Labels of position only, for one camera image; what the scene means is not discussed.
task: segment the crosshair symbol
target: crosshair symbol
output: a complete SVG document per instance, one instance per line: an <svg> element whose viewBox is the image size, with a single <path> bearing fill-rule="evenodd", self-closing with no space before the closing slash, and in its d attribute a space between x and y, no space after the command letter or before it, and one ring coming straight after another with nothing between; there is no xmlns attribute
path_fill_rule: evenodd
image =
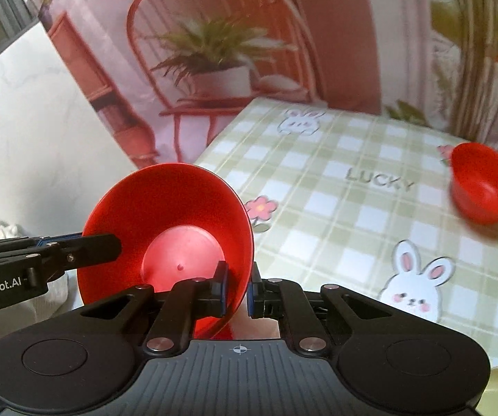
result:
<svg viewBox="0 0 498 416"><path fill-rule="evenodd" d="M236 346L236 347L234 347L233 349L230 349L230 350L233 350L238 355L241 355L242 353L245 353L245 352L247 352L248 350L251 350L251 349L248 349L247 347L242 346L240 344L239 346Z"/></svg>

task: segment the tablecloth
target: tablecloth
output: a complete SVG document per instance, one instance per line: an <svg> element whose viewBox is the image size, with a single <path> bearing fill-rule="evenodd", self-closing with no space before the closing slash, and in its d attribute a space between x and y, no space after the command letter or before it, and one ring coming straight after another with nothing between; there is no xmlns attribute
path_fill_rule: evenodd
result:
<svg viewBox="0 0 498 416"><path fill-rule="evenodd" d="M382 117L257 99L197 164L246 204L264 278L337 283L477 340L498 365L498 225L459 216L462 140Z"/></svg>

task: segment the white plant pot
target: white plant pot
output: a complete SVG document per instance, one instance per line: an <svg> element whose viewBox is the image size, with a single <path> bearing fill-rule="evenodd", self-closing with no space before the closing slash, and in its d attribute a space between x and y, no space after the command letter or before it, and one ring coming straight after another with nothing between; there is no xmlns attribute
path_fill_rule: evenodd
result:
<svg viewBox="0 0 498 416"><path fill-rule="evenodd" d="M234 67L217 72L192 75L195 92L212 98L250 97L251 79L249 68Z"/></svg>

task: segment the circular pad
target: circular pad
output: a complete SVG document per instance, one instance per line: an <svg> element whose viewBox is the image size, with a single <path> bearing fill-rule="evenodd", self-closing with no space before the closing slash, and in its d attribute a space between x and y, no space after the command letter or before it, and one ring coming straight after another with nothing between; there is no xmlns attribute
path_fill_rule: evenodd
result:
<svg viewBox="0 0 498 416"><path fill-rule="evenodd" d="M47 339L24 352L22 362L39 375L64 375L79 369L87 361L87 350L69 339Z"/></svg>
<svg viewBox="0 0 498 416"><path fill-rule="evenodd" d="M338 371L354 394L389 413L456 413L486 387L488 357L461 333L435 326L439 334L415 335L434 330L415 325L409 319L408 327L393 327L408 335L355 333L342 347Z"/></svg>
<svg viewBox="0 0 498 416"><path fill-rule="evenodd" d="M386 357L394 369L419 376L439 374L452 360L447 350L427 339L407 339L392 344Z"/></svg>

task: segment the white cloth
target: white cloth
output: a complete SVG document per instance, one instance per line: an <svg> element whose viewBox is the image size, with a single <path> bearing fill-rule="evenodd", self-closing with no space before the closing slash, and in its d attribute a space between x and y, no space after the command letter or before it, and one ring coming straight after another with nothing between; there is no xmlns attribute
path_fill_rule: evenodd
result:
<svg viewBox="0 0 498 416"><path fill-rule="evenodd" d="M20 236L17 226L0 222L0 239ZM49 283L49 291L26 302L0 310L0 338L50 318L68 298L68 275Z"/></svg>

